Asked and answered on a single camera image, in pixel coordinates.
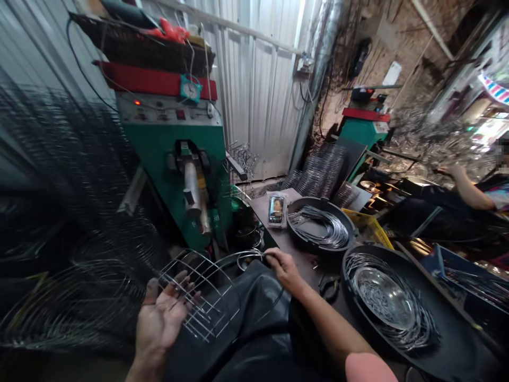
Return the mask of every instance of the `brick wall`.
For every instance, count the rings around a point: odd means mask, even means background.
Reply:
[[[355,9],[358,2],[357,0],[351,1],[353,1],[353,3],[350,12],[349,26],[346,28],[346,31],[343,31],[341,35],[338,36],[339,40],[336,47],[335,67],[332,75],[331,89],[323,110],[322,132],[324,135],[333,123],[341,121],[341,111],[344,106],[348,105],[349,101],[349,92],[340,91],[344,84],[341,83],[339,78],[341,68],[338,63],[341,63],[341,58],[344,57],[345,54],[345,49],[342,49],[342,45],[352,37],[352,25],[355,20]],[[441,37],[445,43],[447,43],[475,0],[421,0],[421,2]],[[347,0],[344,14],[347,13],[349,5],[350,2]],[[410,106],[425,110],[427,104],[434,99],[443,86],[444,80],[452,70],[445,70],[448,58],[435,39],[432,39],[426,48],[432,34],[410,0],[388,0],[378,2],[370,0],[368,1],[368,6],[363,7],[362,16],[368,18],[382,11],[387,15],[387,20],[396,31],[398,39],[397,49],[395,51],[390,51],[383,41],[377,42],[377,40],[375,40],[355,85],[381,85],[390,65],[393,61],[396,61],[401,65],[401,73],[397,83],[403,84],[410,76],[408,84],[395,105],[396,110],[405,109]],[[418,61],[419,56],[425,48],[426,51],[423,59]],[[325,79],[323,92],[325,92],[327,88],[327,82],[328,79]],[[399,91],[399,89],[384,90],[383,92],[388,95],[385,104],[389,106],[392,105]],[[319,115],[321,107],[323,106],[323,97],[321,97],[321,100],[321,104],[317,108],[317,115],[313,128],[313,135],[316,140],[320,139]]]

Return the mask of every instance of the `pliers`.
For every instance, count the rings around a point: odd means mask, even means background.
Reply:
[[[325,278],[325,275],[320,279],[320,283],[318,284],[320,295],[329,304],[333,304],[338,297],[340,280],[340,276],[327,276],[327,278]]]

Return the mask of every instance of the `corrugated metal wall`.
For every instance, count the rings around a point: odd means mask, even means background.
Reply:
[[[189,0],[188,5],[259,30],[305,49],[310,23],[321,0]],[[160,14],[152,1],[146,10]],[[175,12],[162,6],[169,19]],[[67,11],[72,0],[3,0],[0,2],[0,82],[63,89],[80,100],[96,97],[67,44]],[[293,80],[295,55],[217,25],[205,24],[206,39],[216,52],[212,79],[218,82],[228,142],[249,143],[260,155],[256,178],[286,174],[303,100]],[[95,47],[78,26],[70,37],[84,74],[99,95],[114,102],[97,68]]]

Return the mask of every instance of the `black round tray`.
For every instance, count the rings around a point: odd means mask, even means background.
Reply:
[[[338,249],[328,249],[323,248],[306,238],[302,237],[300,234],[295,231],[292,224],[288,220],[288,214],[291,214],[295,211],[297,211],[299,208],[310,205],[312,207],[318,208],[319,210],[326,211],[331,213],[332,215],[336,216],[341,223],[345,226],[345,228],[348,231],[348,244],[343,248]],[[355,245],[355,239],[358,235],[358,231],[355,228],[354,224],[350,220],[350,218],[338,207],[333,205],[332,203],[329,203],[328,199],[318,199],[315,197],[301,197],[295,201],[293,201],[288,208],[285,211],[285,217],[286,217],[286,223],[288,224],[289,233],[292,239],[295,241],[296,244],[299,245],[299,247],[304,248],[305,251],[311,253],[312,255],[334,255],[334,256],[342,256],[349,248],[351,248],[353,245]],[[324,229],[323,226],[320,224],[309,222],[304,223],[301,228],[305,229],[306,231],[309,230],[310,233],[319,233],[321,230]]]
[[[352,314],[365,331],[366,339],[380,355],[410,364],[434,378],[450,382],[483,380],[487,370],[496,369],[496,359],[483,345],[476,330],[403,254],[377,244],[359,245],[351,248],[346,255],[349,253],[376,256],[404,277],[420,292],[421,299],[433,315],[441,335],[441,344],[431,349],[406,353],[400,351],[384,337],[376,327],[369,309],[354,295],[350,282],[346,279],[346,259],[343,258],[341,288]]]

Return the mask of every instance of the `forearm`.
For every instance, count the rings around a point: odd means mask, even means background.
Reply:
[[[454,176],[461,199],[475,210],[492,210],[495,205],[480,189],[472,184],[466,174]]]
[[[377,355],[359,332],[309,285],[303,288],[296,298],[311,316],[327,350],[338,366],[344,366],[350,353]]]
[[[149,365],[135,358],[126,382],[161,382],[163,375],[162,365]]]

